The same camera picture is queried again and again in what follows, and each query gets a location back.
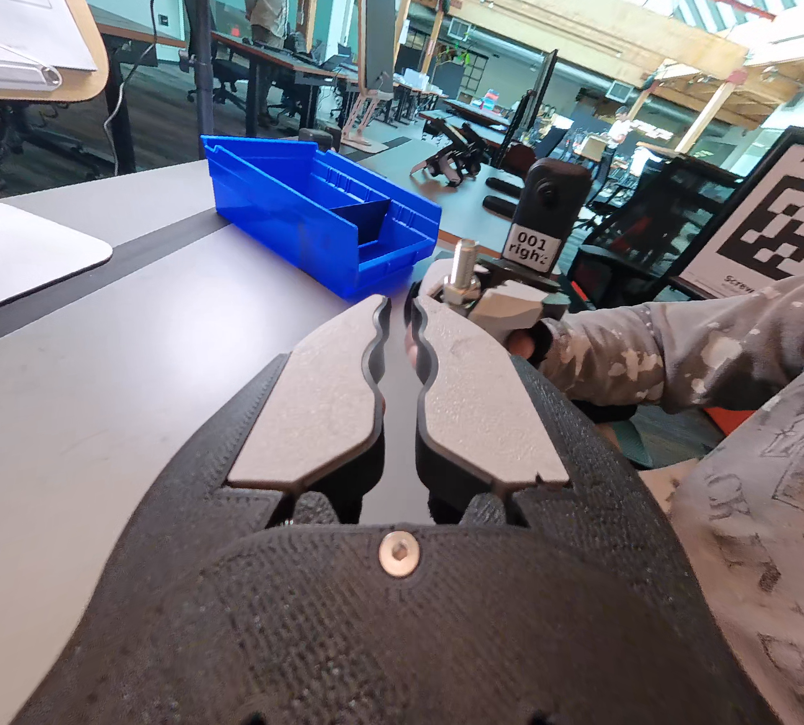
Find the black bin divider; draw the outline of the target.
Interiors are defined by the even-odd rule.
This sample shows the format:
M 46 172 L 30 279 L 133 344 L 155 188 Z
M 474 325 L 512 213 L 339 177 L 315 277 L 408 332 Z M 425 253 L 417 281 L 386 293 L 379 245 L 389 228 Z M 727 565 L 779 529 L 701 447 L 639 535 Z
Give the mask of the black bin divider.
M 356 227 L 358 247 L 375 243 L 381 234 L 390 199 L 380 199 L 331 209 L 337 217 Z

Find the person's right forearm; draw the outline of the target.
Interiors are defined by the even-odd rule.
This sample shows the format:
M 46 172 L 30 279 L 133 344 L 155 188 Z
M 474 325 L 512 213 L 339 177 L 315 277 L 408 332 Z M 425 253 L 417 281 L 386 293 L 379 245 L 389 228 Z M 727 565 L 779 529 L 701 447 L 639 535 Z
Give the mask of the person's right forearm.
M 802 417 L 803 282 L 742 297 L 650 302 L 547 321 L 541 372 L 568 398 Z

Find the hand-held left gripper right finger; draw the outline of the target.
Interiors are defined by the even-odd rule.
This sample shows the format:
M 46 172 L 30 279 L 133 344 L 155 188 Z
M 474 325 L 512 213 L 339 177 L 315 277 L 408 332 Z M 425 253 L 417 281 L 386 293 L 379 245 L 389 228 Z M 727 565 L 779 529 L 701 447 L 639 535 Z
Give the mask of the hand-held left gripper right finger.
M 565 489 L 568 470 L 512 356 L 491 334 L 435 298 L 412 304 L 417 375 L 417 473 L 453 509 L 492 493 Z

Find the steel hex bolt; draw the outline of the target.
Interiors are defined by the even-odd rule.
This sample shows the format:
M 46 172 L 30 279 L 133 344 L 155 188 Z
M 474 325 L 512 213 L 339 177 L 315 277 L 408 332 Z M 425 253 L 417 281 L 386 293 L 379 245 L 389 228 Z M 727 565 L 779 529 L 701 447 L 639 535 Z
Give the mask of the steel hex bolt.
M 467 238 L 457 241 L 454 251 L 453 268 L 450 274 L 450 281 L 453 286 L 460 290 L 470 288 L 474 278 L 477 254 L 477 241 Z

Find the black framed marker sign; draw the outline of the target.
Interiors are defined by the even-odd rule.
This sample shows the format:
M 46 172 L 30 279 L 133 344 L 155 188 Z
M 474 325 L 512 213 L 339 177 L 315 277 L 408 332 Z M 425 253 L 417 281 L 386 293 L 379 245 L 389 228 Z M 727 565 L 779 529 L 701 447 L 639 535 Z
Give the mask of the black framed marker sign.
M 789 127 L 680 257 L 668 284 L 692 300 L 749 295 L 803 273 L 803 129 Z

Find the wooden top desk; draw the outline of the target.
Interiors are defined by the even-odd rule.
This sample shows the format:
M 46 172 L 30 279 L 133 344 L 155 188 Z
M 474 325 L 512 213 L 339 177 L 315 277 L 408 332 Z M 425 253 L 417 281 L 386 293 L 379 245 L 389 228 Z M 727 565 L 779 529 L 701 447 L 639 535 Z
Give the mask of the wooden top desk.
M 279 88 L 293 101 L 291 115 L 299 117 L 299 127 L 317 127 L 320 92 L 335 88 L 339 80 L 350 80 L 343 70 L 330 70 L 313 65 L 303 57 L 284 49 L 263 47 L 223 33 L 213 31 L 212 40 L 226 47 L 233 55 L 247 60 L 247 90 L 245 98 L 245 135 L 255 137 L 258 117 L 258 83 L 261 75 L 269 78 L 271 86 Z

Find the instruction sheet on stand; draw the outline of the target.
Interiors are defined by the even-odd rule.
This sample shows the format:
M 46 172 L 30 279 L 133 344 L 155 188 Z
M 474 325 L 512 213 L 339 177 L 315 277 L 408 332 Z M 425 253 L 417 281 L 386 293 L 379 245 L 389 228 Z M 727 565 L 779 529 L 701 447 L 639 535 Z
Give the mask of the instruction sheet on stand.
M 2 61 L 2 156 L 26 132 L 29 105 L 91 100 L 106 86 L 108 57 L 86 0 L 66 0 L 95 61 L 95 72 Z M 1 302 L 4 304 L 107 262 L 106 242 L 2 202 Z

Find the spare black gripper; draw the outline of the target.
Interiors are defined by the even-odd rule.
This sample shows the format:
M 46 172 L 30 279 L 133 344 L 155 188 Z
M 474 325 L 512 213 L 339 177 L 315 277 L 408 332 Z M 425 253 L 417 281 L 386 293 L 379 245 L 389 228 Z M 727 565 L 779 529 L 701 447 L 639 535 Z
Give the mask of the spare black gripper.
M 432 178 L 444 177 L 447 186 L 458 188 L 466 178 L 466 139 L 451 126 L 444 127 L 441 133 L 447 137 L 448 144 L 411 168 L 409 176 L 427 174 Z
M 468 177 L 477 177 L 487 161 L 487 143 L 468 121 L 460 125 L 446 122 L 446 135 L 452 142 L 449 160 L 457 172 Z

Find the tall black monitor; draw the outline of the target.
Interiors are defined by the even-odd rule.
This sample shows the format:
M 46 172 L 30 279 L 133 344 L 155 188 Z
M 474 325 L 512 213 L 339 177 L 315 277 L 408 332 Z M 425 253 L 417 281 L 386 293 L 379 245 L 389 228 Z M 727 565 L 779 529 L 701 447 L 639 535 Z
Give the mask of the tall black monitor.
M 501 166 L 506 149 L 512 143 L 522 142 L 535 150 L 536 145 L 531 144 L 531 139 L 536 137 L 539 131 L 539 112 L 558 61 L 558 54 L 559 51 L 555 49 L 544 57 L 535 84 L 528 89 L 518 102 L 513 117 L 510 119 L 508 130 L 504 135 L 502 145 L 498 148 L 495 156 L 497 168 Z

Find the brown chair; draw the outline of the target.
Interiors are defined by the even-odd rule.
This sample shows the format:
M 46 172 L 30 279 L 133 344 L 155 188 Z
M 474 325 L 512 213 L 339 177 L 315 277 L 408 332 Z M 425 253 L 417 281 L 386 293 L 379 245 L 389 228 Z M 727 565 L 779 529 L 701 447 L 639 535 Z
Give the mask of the brown chair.
M 506 149 L 499 169 L 524 180 L 528 170 L 536 160 L 537 157 L 533 148 L 522 142 L 515 142 Z

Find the black mesh office chair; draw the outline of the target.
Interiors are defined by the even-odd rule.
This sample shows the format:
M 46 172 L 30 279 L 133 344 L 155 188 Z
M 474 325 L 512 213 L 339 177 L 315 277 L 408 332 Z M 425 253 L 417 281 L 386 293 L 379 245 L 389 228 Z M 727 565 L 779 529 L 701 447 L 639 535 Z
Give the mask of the black mesh office chair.
M 681 154 L 650 162 L 629 199 L 579 245 L 568 281 L 595 309 L 652 301 L 744 179 Z

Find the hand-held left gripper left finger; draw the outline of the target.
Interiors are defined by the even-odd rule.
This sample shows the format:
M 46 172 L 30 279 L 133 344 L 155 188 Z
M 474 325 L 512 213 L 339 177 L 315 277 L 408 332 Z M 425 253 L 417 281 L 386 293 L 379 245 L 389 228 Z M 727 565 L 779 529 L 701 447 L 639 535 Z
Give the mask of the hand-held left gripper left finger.
M 373 294 L 300 341 L 281 366 L 227 483 L 354 506 L 384 470 L 384 344 L 391 301 Z

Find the person's grey spattered sweatshirt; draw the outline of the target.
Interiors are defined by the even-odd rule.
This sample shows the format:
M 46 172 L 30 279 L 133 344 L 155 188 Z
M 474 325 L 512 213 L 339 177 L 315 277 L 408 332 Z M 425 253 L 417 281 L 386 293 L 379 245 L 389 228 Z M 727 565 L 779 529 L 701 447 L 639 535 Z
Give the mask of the person's grey spattered sweatshirt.
M 681 481 L 670 523 L 743 670 L 803 723 L 802 376 Z

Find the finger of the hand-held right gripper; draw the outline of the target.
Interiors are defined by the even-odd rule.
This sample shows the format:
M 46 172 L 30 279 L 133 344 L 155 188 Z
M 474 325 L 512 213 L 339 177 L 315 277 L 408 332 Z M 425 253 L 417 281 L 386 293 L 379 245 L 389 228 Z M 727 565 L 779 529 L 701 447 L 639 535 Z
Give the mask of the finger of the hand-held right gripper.
M 452 268 L 452 260 L 434 260 L 420 282 L 417 297 L 439 298 Z
M 551 294 L 529 285 L 488 288 L 468 313 L 468 320 L 496 341 L 507 341 L 517 330 L 528 330 L 544 316 Z

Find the blue plastic bin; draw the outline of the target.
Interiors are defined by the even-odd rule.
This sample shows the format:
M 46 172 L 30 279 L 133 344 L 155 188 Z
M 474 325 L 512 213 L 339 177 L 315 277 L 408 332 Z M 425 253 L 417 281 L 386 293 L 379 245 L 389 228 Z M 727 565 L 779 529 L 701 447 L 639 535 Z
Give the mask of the blue plastic bin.
M 218 214 L 339 298 L 389 287 L 433 253 L 441 207 L 334 150 L 287 139 L 199 139 Z M 356 227 L 331 209 L 385 198 L 379 239 L 358 247 Z

